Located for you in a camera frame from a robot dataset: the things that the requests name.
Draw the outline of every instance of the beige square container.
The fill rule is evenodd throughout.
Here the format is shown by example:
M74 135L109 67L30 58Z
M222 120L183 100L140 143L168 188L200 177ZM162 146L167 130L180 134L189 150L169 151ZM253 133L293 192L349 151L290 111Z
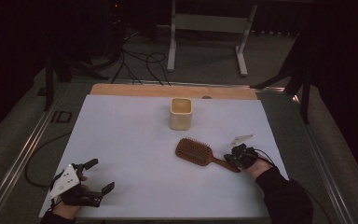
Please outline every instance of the beige square container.
M191 126L193 106L188 98L171 99L170 127L173 130L185 131Z

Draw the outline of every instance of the hairbrush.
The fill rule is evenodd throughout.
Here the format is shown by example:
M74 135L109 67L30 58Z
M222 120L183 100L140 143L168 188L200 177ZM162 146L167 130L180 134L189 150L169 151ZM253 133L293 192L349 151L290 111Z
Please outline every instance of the hairbrush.
M208 145L195 139L187 137L182 138L176 147L175 153L178 157L187 161L191 161L200 166L206 166L210 162L214 162L232 172L239 173L241 171L227 161L219 160L214 157L212 150Z

